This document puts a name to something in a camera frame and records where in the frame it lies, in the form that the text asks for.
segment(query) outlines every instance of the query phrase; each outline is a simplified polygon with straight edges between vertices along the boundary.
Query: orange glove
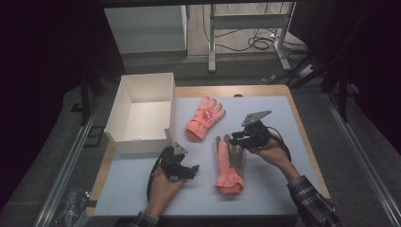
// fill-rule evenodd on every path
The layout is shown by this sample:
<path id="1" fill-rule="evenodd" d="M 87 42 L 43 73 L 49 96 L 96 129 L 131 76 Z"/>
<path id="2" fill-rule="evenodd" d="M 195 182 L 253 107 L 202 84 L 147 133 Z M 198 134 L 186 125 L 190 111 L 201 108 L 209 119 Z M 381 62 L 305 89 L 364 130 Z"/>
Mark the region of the orange glove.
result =
<path id="1" fill-rule="evenodd" d="M 244 183 L 240 177 L 244 161 L 244 149 L 232 146 L 228 140 L 230 135 L 224 136 L 224 141 L 216 138 L 215 148 L 218 159 L 218 179 L 215 187 L 224 195 L 238 194 L 244 190 Z"/>
<path id="2" fill-rule="evenodd" d="M 206 133 L 225 115 L 221 103 L 206 96 L 200 103 L 195 116 L 186 124 L 186 135 L 191 140 L 203 140 Z"/>

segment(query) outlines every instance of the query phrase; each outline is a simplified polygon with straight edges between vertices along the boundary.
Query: plaid shirt sleeve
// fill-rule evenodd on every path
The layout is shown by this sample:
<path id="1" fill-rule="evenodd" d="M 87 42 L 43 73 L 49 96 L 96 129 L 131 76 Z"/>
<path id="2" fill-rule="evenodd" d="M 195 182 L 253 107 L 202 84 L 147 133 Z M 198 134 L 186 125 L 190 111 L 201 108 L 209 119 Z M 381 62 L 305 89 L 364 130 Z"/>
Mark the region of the plaid shirt sleeve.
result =
<path id="1" fill-rule="evenodd" d="M 343 226 L 333 207 L 324 199 L 306 176 L 287 185 L 305 226 Z"/>
<path id="2" fill-rule="evenodd" d="M 153 215 L 139 212 L 136 219 L 130 224 L 130 227 L 156 227 L 159 219 Z"/>

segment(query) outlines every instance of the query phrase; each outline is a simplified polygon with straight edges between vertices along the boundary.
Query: open box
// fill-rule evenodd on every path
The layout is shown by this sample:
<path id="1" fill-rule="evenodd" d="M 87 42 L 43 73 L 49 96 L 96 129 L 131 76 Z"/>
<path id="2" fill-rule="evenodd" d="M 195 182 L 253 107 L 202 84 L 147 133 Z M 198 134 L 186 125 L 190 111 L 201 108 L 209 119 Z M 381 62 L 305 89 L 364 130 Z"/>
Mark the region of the open box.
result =
<path id="1" fill-rule="evenodd" d="M 172 73 L 121 77 L 106 129 L 120 153 L 161 152 L 175 141 Z"/>

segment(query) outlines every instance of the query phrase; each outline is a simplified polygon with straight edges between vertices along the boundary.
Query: black device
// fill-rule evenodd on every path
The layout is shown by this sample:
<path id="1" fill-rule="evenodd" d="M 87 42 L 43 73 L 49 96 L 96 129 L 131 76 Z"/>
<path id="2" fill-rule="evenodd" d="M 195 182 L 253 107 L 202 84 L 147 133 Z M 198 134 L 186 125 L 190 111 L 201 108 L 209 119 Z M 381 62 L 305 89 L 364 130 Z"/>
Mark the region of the black device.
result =
<path id="1" fill-rule="evenodd" d="M 270 139 L 277 141 L 277 143 L 283 148 L 286 152 L 287 157 L 291 161 L 291 155 L 289 153 L 289 149 L 284 143 L 283 137 L 280 132 L 272 127 L 266 127 L 261 118 L 270 114 L 271 111 L 259 112 L 259 113 L 250 113 L 244 119 L 242 126 L 244 127 L 244 131 L 236 131 L 231 135 L 233 139 L 229 140 L 229 143 L 233 146 L 241 146 L 242 148 L 263 148 Z M 280 138 L 272 135 L 269 131 L 272 129 L 277 132 Z"/>
<path id="2" fill-rule="evenodd" d="M 194 179 L 196 173 L 198 172 L 199 165 L 187 167 L 182 166 L 181 161 L 185 157 L 185 154 L 188 150 L 184 149 L 177 142 L 174 143 L 173 146 L 168 146 L 163 149 L 159 158 L 154 163 L 153 169 L 150 172 L 149 180 L 148 180 L 148 189 L 147 189 L 147 197 L 149 200 L 150 197 L 150 189 L 153 181 L 153 175 L 156 171 L 157 166 L 160 166 L 167 176 L 168 179 L 171 177 L 180 179 Z"/>

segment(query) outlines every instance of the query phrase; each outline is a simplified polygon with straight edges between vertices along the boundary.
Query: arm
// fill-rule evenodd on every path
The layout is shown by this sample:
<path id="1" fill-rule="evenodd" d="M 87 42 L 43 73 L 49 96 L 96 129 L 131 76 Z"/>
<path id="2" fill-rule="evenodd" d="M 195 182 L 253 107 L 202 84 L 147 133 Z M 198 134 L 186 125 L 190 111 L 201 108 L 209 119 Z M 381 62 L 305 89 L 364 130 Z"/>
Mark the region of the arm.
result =
<path id="1" fill-rule="evenodd" d="M 158 166 L 150 189 L 150 198 L 144 212 L 139 212 L 130 227 L 154 227 L 165 208 L 183 187 L 185 179 L 172 183 Z"/>
<path id="2" fill-rule="evenodd" d="M 263 148 L 249 148 L 248 151 L 259 155 L 267 163 L 278 167 L 286 177 L 289 194 L 298 207 L 306 226 L 342 226 L 333 207 L 310 183 L 301 176 L 280 145 L 270 140 Z"/>

